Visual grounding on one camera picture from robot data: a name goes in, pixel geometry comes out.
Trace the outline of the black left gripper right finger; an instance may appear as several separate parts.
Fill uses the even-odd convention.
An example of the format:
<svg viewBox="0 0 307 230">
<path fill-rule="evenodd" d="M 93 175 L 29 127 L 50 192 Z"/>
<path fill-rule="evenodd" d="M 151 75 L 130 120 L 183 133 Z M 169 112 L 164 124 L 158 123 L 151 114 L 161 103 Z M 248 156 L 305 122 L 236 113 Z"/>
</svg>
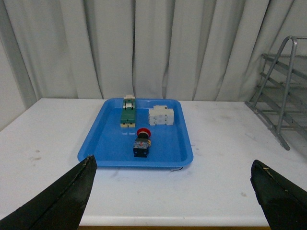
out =
<svg viewBox="0 0 307 230">
<path fill-rule="evenodd" d="M 251 166 L 251 184 L 272 230 L 307 228 L 307 192 L 259 160 Z"/>
</svg>

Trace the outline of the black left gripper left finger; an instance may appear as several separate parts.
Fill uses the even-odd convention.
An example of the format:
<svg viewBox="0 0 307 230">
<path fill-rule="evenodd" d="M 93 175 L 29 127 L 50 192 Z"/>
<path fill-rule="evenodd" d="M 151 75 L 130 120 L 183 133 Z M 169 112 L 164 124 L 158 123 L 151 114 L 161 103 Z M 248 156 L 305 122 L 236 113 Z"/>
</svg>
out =
<svg viewBox="0 0 307 230">
<path fill-rule="evenodd" d="M 0 221 L 2 230 L 76 230 L 93 187 L 97 164 L 89 156 Z"/>
</svg>

